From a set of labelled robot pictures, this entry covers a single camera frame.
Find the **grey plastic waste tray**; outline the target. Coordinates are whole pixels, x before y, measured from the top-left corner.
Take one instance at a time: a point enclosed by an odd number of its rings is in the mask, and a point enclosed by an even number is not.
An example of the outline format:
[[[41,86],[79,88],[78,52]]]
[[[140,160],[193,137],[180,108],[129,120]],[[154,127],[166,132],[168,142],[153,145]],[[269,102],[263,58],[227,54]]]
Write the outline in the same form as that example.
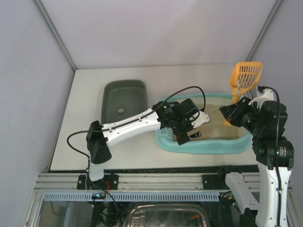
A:
[[[118,80],[104,88],[101,123],[118,122],[147,110],[146,85],[141,80]]]

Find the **right aluminium frame post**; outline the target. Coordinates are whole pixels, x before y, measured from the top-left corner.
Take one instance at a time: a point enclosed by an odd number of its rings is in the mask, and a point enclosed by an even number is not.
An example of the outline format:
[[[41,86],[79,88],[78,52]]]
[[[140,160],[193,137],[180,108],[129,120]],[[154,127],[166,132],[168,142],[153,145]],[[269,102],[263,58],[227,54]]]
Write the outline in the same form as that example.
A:
[[[272,9],[270,10],[260,32],[258,33],[258,36],[256,40],[254,41],[245,61],[252,61],[253,57],[255,56],[256,52],[258,51],[259,46],[261,45],[263,39],[265,38],[267,32],[269,31],[273,21],[275,20],[278,12],[280,11],[282,5],[284,3],[284,0],[276,0],[274,2],[274,5]]]

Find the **aluminium mounting rail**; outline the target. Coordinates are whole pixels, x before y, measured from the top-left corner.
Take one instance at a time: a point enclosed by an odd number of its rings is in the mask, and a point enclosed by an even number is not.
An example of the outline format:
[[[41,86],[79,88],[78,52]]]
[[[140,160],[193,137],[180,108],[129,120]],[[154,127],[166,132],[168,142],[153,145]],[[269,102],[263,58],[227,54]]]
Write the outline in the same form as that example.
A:
[[[46,173],[37,178],[34,190],[42,192],[74,192],[84,191],[77,189],[80,173]],[[139,173],[115,174],[119,176],[117,190],[111,192],[199,192],[204,190],[202,183],[203,173]]]

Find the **aluminium frame post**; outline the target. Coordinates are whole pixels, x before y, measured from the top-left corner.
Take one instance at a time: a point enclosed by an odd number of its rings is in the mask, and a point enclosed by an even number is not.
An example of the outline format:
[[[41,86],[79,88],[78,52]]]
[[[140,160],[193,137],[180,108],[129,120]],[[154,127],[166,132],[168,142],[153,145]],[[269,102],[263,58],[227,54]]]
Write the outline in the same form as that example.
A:
[[[272,9],[270,10],[260,32],[258,33],[258,36],[256,40],[254,41],[245,61],[252,61],[253,57],[255,56],[256,52],[258,51],[259,46],[261,45],[263,39],[265,38],[267,32],[269,31],[273,21],[275,20],[278,12],[280,11],[282,5],[284,3],[284,0],[276,0],[274,2],[274,5]]]
[[[58,30],[55,27],[54,22],[52,21],[51,17],[49,16],[45,6],[43,5],[41,0],[33,0],[32,3],[36,7],[37,11],[39,12],[42,20],[46,24],[50,34],[54,38],[56,44],[58,45],[59,49],[61,50],[63,56],[67,60],[68,64],[70,65],[71,69],[73,72],[76,72],[77,67],[76,64],[74,63],[65,43],[63,42]]]

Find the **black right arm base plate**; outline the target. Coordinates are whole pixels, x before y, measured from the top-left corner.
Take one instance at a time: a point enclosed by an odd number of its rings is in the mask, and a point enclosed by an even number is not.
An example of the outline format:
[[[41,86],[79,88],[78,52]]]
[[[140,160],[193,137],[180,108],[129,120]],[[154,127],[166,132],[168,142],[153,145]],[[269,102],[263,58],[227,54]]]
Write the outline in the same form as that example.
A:
[[[222,166],[216,173],[202,175],[204,190],[227,190],[229,187],[225,183],[227,166]]]

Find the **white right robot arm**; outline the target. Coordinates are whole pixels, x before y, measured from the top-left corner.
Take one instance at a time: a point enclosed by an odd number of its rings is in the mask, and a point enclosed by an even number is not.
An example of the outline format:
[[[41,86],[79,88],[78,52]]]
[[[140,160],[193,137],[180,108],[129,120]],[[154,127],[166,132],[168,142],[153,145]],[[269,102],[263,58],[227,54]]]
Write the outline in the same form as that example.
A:
[[[294,166],[294,147],[283,133],[288,119],[278,92],[259,86],[254,99],[243,97],[219,108],[224,119],[252,135],[252,149],[260,174],[259,206],[248,201],[249,190],[240,186],[235,173],[227,173],[230,188],[241,211],[240,227],[286,227],[287,190]]]

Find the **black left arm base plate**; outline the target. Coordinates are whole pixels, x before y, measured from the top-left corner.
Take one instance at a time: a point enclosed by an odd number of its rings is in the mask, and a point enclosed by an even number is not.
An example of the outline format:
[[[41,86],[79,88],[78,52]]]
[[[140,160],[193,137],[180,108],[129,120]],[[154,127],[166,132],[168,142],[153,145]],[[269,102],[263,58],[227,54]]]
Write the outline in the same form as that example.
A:
[[[78,190],[117,190],[119,176],[115,174],[105,175],[103,179],[92,182],[87,174],[80,175],[77,181]]]

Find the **yellow litter scoop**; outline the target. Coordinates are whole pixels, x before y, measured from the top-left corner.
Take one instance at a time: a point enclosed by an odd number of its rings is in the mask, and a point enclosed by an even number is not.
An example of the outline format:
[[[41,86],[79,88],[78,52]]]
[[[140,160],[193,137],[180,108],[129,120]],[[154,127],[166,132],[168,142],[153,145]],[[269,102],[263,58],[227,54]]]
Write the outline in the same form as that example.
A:
[[[234,66],[229,80],[232,104],[237,103],[242,95],[257,86],[262,69],[263,63],[259,61],[242,61]]]

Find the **left aluminium frame post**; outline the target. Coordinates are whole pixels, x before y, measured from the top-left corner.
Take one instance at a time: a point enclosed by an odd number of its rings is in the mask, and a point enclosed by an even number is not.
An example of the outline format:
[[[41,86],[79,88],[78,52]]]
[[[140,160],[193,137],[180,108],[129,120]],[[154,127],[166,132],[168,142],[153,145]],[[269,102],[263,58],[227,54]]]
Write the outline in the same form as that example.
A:
[[[70,65],[71,69],[73,72],[76,72],[77,67],[76,64],[74,63],[65,43],[63,42],[58,30],[55,27],[54,22],[52,21],[51,17],[49,16],[45,6],[43,5],[41,0],[33,0],[32,3],[36,7],[37,11],[39,12],[42,20],[46,24],[50,34],[54,38],[56,44],[58,45],[59,49],[61,50],[63,56],[67,60],[68,64]]]

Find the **teal cat litter box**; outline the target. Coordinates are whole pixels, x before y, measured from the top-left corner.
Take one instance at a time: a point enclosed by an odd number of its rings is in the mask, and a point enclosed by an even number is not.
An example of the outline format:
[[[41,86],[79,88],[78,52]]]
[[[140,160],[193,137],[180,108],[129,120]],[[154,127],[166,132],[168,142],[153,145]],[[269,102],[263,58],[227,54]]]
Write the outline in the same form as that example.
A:
[[[232,95],[225,93],[206,93],[206,104],[229,105]],[[246,135],[235,140],[199,140],[179,145],[172,129],[164,128],[155,132],[156,141],[163,150],[188,154],[239,154],[251,146],[251,134],[245,129]]]

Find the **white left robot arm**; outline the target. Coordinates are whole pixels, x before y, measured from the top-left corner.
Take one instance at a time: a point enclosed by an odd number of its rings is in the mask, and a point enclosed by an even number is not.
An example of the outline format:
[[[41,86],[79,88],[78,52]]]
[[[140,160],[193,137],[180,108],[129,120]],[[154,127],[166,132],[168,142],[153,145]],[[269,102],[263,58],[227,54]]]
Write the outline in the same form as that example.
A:
[[[208,115],[198,109],[190,98],[181,103],[160,101],[152,108],[118,122],[92,122],[86,136],[91,155],[89,179],[93,182],[103,179],[105,163],[112,157],[110,148],[125,139],[148,131],[171,128],[177,143],[183,145],[200,137],[199,132],[192,135],[188,135],[188,132],[207,122]]]

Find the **beige cat litter pellets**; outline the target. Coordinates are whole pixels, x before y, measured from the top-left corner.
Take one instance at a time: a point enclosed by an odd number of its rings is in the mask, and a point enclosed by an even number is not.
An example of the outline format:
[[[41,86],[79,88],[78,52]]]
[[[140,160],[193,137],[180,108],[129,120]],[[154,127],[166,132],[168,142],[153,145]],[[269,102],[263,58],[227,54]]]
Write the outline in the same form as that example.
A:
[[[205,112],[208,114],[210,121],[187,133],[190,136],[198,131],[200,132],[201,136],[193,139],[193,141],[235,140],[247,134],[243,128],[224,124],[223,116],[219,111],[220,106],[206,104]]]

